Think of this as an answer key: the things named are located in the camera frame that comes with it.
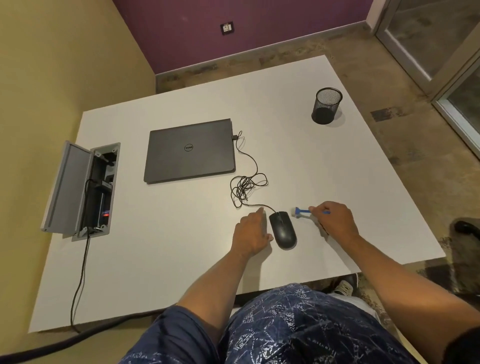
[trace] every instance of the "glass door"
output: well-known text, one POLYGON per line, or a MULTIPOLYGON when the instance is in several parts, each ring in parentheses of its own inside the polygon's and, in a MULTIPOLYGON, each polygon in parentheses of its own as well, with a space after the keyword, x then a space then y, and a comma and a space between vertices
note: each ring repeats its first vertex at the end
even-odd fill
POLYGON ((391 0, 377 37, 431 95, 480 47, 480 0, 391 0))
POLYGON ((480 58, 433 105, 480 158, 480 58))

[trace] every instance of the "sneaker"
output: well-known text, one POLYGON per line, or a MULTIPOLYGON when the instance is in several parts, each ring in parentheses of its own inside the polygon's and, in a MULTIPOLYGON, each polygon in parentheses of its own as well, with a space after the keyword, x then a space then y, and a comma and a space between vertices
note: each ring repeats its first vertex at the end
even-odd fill
POLYGON ((337 279, 338 284, 332 293, 341 294, 342 296, 350 297, 357 290, 359 286, 358 273, 341 276, 337 279))

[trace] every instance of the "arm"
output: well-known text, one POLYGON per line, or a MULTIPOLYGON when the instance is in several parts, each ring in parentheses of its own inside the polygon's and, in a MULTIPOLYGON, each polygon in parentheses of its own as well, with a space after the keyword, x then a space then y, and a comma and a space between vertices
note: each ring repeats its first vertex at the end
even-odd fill
POLYGON ((441 363, 449 343, 480 326, 476 309, 363 239, 345 205, 327 201, 309 210, 359 266, 395 325, 429 363, 441 363))
POLYGON ((177 303, 200 318, 214 344, 220 340, 230 317, 248 260, 273 240, 270 234, 262 233, 263 212, 261 207, 241 218, 227 255, 197 279, 177 303))

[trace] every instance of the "laptop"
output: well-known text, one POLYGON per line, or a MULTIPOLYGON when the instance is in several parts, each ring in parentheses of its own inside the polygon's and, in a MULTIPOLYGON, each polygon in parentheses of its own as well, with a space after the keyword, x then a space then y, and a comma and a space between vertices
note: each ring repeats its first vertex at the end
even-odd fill
POLYGON ((232 121, 153 130, 144 181, 148 184, 235 172, 232 121))

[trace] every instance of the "wall socket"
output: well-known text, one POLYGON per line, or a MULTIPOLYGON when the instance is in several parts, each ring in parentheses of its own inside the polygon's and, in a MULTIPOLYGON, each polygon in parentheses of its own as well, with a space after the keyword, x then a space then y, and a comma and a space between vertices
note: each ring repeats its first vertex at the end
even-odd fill
POLYGON ((235 31, 235 28, 233 27, 233 22, 221 24, 220 29, 222 30, 222 35, 227 35, 235 31))

